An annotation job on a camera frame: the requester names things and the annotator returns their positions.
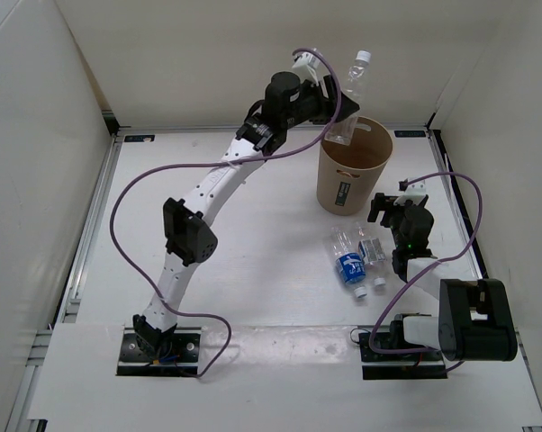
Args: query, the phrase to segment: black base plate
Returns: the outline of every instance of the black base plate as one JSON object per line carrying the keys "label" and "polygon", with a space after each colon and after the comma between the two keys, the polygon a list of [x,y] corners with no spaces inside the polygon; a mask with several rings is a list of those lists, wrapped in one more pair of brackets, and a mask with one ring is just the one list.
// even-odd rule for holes
{"label": "black base plate", "polygon": [[[359,334],[359,348],[361,362],[363,362],[364,380],[437,380],[447,378],[443,356],[439,351],[409,355],[377,354],[369,348],[368,331]],[[387,348],[390,333],[378,331],[375,335],[375,344]],[[441,362],[440,364],[426,364],[428,362]]]}
{"label": "black base plate", "polygon": [[125,330],[121,343],[117,372],[119,376],[173,376],[187,377],[187,374],[197,374],[199,360],[200,333],[176,331],[173,336],[173,345],[169,352],[160,358],[164,363],[154,364],[157,359],[149,358],[137,346],[135,333]]}

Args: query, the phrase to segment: small robot arm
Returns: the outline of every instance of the small robot arm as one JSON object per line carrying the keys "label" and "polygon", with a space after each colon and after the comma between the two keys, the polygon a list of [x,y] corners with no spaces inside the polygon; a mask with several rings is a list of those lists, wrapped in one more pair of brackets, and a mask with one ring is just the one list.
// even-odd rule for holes
{"label": "small robot arm", "polygon": [[[274,74],[266,87],[265,99],[249,109],[222,157],[221,161],[228,165],[212,169],[182,199],[169,198],[165,202],[167,252],[158,288],[171,308],[178,310],[193,273],[217,248],[217,237],[210,228],[217,213],[247,177],[265,163],[248,159],[273,155],[285,143],[287,131],[298,124],[327,124],[333,117],[338,97],[341,105],[336,122],[358,111],[358,104],[341,93],[336,94],[332,76],[323,78],[323,92],[315,74],[318,64],[313,55],[304,53],[295,59],[294,71],[298,75]],[[169,344],[176,325],[177,316],[165,308],[156,294],[141,315],[133,316],[139,348],[151,358]]]}
{"label": "small robot arm", "polygon": [[[393,270],[404,282],[437,261],[428,248],[433,216],[425,209],[429,197],[420,182],[401,196],[376,193],[367,218],[393,234]],[[399,314],[390,325],[392,349],[431,347],[452,361],[511,361],[518,344],[503,283],[497,279],[462,281],[448,263],[427,272],[416,285],[439,300],[438,317]],[[477,312],[481,319],[473,318]]]}

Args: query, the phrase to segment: plastic bottle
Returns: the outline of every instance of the plastic bottle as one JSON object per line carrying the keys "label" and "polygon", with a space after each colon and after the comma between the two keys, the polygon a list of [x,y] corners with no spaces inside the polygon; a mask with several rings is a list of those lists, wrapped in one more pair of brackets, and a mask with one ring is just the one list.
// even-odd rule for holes
{"label": "plastic bottle", "polygon": [[385,280],[387,256],[381,248],[379,238],[371,236],[363,223],[357,222],[356,227],[359,234],[358,250],[365,264],[367,285],[373,286],[376,290],[382,290],[387,283]]}
{"label": "plastic bottle", "polygon": [[[355,59],[355,63],[349,69],[348,79],[341,89],[349,99],[361,105],[365,101],[367,88],[367,70],[369,69],[369,61],[371,53],[367,51],[359,51]],[[353,138],[353,130],[357,124],[359,112],[355,112],[346,120],[335,123],[333,127],[325,135],[328,141],[334,141],[338,144],[348,146]]]}
{"label": "plastic bottle", "polygon": [[342,228],[335,227],[331,231],[331,244],[335,255],[335,267],[341,280],[358,299],[363,299],[367,295],[367,289],[360,282],[366,277],[365,266],[349,235]]}

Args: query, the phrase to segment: white bottle cap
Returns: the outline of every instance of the white bottle cap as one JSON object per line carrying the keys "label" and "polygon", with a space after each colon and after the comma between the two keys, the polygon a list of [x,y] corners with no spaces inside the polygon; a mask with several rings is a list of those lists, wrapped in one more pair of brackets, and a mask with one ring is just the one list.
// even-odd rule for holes
{"label": "white bottle cap", "polygon": [[371,53],[369,51],[359,51],[355,60],[363,60],[366,63],[369,63],[371,60]]}
{"label": "white bottle cap", "polygon": [[358,299],[363,299],[367,296],[367,289],[364,285],[359,285],[355,290],[353,290],[353,293],[355,293],[355,296]]}
{"label": "white bottle cap", "polygon": [[386,284],[385,282],[385,278],[384,277],[376,277],[374,280],[373,280],[373,285],[374,286],[384,286]]}

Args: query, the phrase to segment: white table surface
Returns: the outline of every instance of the white table surface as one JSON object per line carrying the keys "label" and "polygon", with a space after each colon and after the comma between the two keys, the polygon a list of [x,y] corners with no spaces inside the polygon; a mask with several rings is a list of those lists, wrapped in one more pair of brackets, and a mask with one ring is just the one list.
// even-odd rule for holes
{"label": "white table surface", "polygon": [[[313,138],[294,130],[282,151]],[[357,302],[345,292],[323,245],[341,218],[315,199],[316,148],[261,167],[231,197],[213,230],[219,246],[195,273],[182,311],[221,314],[234,326],[231,347],[204,380],[116,377],[123,325],[141,313],[152,291],[114,250],[107,230],[121,189],[149,168],[207,162],[221,156],[233,133],[158,134],[154,142],[123,143],[95,255],[82,287],[76,324],[57,325],[30,417],[48,419],[48,432],[83,430],[518,430],[542,425],[537,398],[519,355],[515,361],[472,363],[430,382],[364,382],[349,326],[373,324],[402,282],[388,276],[383,293]],[[424,138],[395,139],[393,157],[375,192],[395,194],[405,177],[437,171]],[[179,198],[206,170],[154,175],[126,197],[117,218],[125,250],[157,278],[163,266],[161,208]],[[462,246],[440,180],[428,181],[435,217],[430,247],[438,257]],[[389,255],[393,239],[374,224]],[[456,263],[472,272],[467,259]],[[394,308],[438,313],[438,302],[413,288]],[[203,330],[200,363],[224,334],[212,321],[181,319]]]}

